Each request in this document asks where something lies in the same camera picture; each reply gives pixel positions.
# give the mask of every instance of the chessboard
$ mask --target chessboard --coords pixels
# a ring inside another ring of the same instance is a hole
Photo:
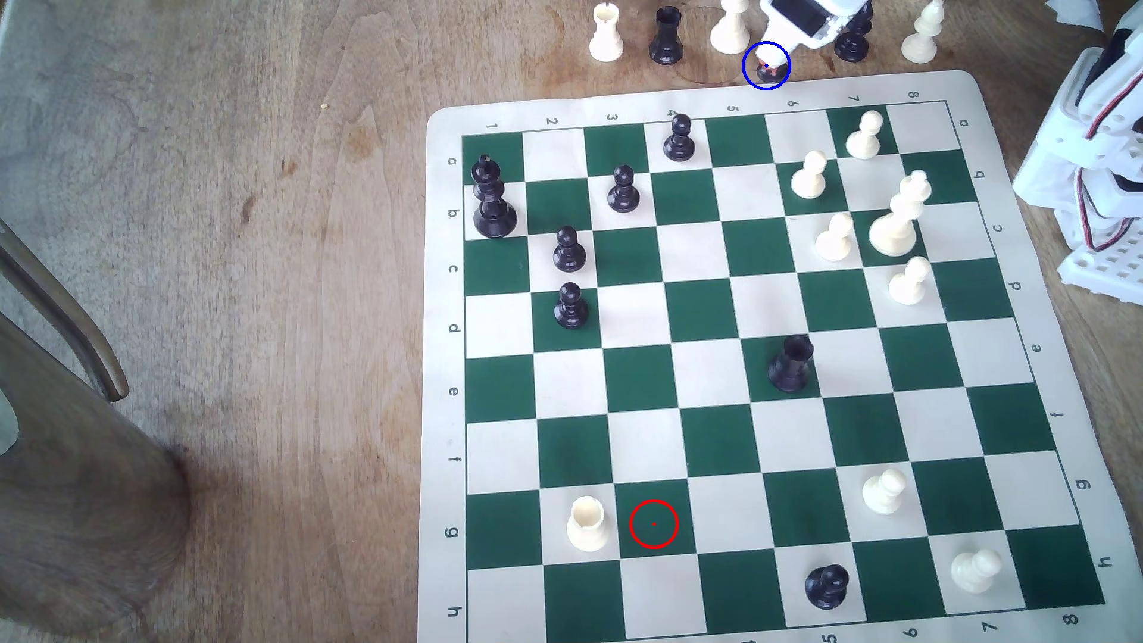
[[[879,148],[854,158],[870,111]],[[679,114],[686,160],[664,152]],[[801,198],[812,151],[824,190]],[[916,170],[916,242],[882,254],[870,227]],[[426,175],[422,643],[1143,638],[1127,522],[969,74],[449,107]],[[501,188],[515,222],[486,236]],[[785,393],[768,373],[791,337],[813,355]]]

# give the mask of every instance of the white pawn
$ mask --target white pawn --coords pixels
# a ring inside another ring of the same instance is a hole
[[[588,50],[591,57],[601,63],[609,63],[623,55],[623,39],[615,27],[620,21],[620,8],[610,2],[596,5],[591,13],[596,19],[596,34],[591,37]]]
[[[750,45],[750,32],[742,14],[750,6],[750,0],[722,0],[722,16],[711,30],[711,47],[724,54],[741,54]]]
[[[901,492],[905,490],[905,475],[896,469],[886,469],[880,476],[865,481],[861,490],[865,506],[881,515],[889,515],[901,508]]]
[[[830,228],[823,231],[814,241],[817,254],[825,260],[841,260],[849,256],[853,243],[849,233],[854,231],[854,219],[848,212],[839,211],[830,217]]]
[[[801,163],[801,169],[793,172],[790,178],[790,188],[794,194],[804,199],[816,199],[825,191],[825,153],[814,150],[806,154],[806,161]]]
[[[905,38],[901,43],[901,55],[911,63],[924,65],[936,56],[936,42],[933,38],[941,33],[944,21],[944,0],[929,0],[921,9],[920,17],[913,23],[917,33]]]
[[[846,138],[846,151],[855,159],[871,159],[881,151],[881,142],[877,135],[881,132],[881,124],[885,118],[880,112],[870,110],[861,114],[861,123],[857,131]]]
[[[572,504],[568,517],[568,540],[582,552],[597,552],[607,542],[604,529],[604,505],[590,496],[581,496]]]
[[[952,561],[952,581],[969,594],[980,594],[992,587],[992,579],[1000,573],[1000,555],[992,549],[973,554],[965,552]]]

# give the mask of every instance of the wood grain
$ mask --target wood grain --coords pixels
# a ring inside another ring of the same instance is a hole
[[[133,385],[117,408],[186,450],[197,495],[176,578],[96,640],[415,641],[426,119],[741,82],[689,26],[716,5],[679,5],[687,57],[658,67],[648,0],[621,2],[610,64],[588,56],[585,0],[10,0],[0,217],[107,336]],[[1015,171],[1101,35],[1040,0],[950,0],[916,66],[898,48],[921,6],[877,1],[869,58],[801,49],[793,78],[967,70]],[[1024,215],[1143,549],[1143,307],[1062,286],[1050,214]],[[0,302],[79,372],[14,291]]]

